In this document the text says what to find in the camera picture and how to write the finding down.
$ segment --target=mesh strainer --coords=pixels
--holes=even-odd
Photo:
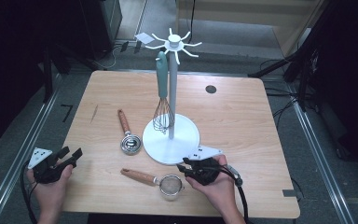
[[[121,169],[121,173],[133,179],[143,181],[146,184],[159,185],[159,190],[167,200],[176,199],[179,192],[185,188],[182,184],[182,180],[177,175],[165,175],[158,181],[155,176],[147,175],[139,171]]]

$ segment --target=wire whisk head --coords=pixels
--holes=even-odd
[[[175,115],[171,111],[170,104],[168,104],[166,98],[160,98],[153,117],[154,129],[165,134],[168,129],[173,127],[174,123]]]

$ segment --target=small sieve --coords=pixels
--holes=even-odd
[[[177,175],[166,175],[159,181],[159,190],[167,200],[174,200],[178,193],[184,189],[182,180]]]
[[[165,175],[160,181],[155,176],[147,175],[139,171],[121,169],[121,173],[128,177],[145,182],[146,184],[159,185],[162,196],[169,201],[175,200],[179,192],[185,187],[177,175]]]
[[[120,119],[121,127],[123,128],[124,134],[126,136],[121,140],[121,149],[124,153],[128,155],[135,154],[139,151],[142,145],[141,138],[139,138],[135,134],[131,134],[130,131],[130,125],[127,122],[126,115],[124,114],[124,111],[122,109],[119,109],[117,111],[118,118]]]

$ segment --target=wooden handle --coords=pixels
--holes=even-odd
[[[126,175],[126,176],[134,178],[136,180],[144,181],[147,184],[156,185],[157,179],[155,176],[147,175],[147,174],[141,173],[139,171],[133,171],[130,169],[125,169],[125,168],[121,169],[120,172],[122,175]]]
[[[122,109],[119,109],[117,111],[118,118],[120,119],[121,127],[123,128],[124,134],[130,134],[130,125],[127,122],[126,115],[124,114],[124,111]]]

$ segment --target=utensil holder pole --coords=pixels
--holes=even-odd
[[[175,52],[170,51],[170,108],[176,116],[176,84],[177,84],[178,64],[176,62]],[[168,130],[170,139],[173,139],[175,125]]]

